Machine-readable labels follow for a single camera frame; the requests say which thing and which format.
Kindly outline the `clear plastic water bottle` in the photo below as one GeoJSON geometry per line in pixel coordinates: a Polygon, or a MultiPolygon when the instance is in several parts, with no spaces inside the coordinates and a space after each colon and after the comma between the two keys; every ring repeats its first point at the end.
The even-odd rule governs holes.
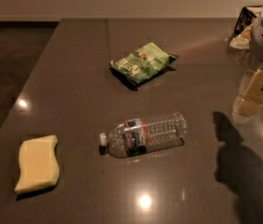
{"type": "Polygon", "coordinates": [[[179,112],[121,121],[110,133],[101,133],[99,153],[129,158],[180,147],[187,133],[187,122],[179,112]]]}

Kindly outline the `green chip bag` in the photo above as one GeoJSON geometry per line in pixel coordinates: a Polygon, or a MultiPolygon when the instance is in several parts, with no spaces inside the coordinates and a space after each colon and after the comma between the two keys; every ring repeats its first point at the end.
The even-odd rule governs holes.
{"type": "Polygon", "coordinates": [[[140,85],[179,58],[164,51],[155,43],[148,43],[128,56],[110,63],[110,66],[136,85],[140,85]]]}

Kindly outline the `yellow sponge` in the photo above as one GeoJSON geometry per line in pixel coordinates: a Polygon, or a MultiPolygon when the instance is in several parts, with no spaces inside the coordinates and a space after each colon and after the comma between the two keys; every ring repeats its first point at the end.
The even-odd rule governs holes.
{"type": "Polygon", "coordinates": [[[21,195],[54,187],[60,169],[55,155],[56,135],[26,140],[19,150],[20,177],[14,192],[21,195]]]}

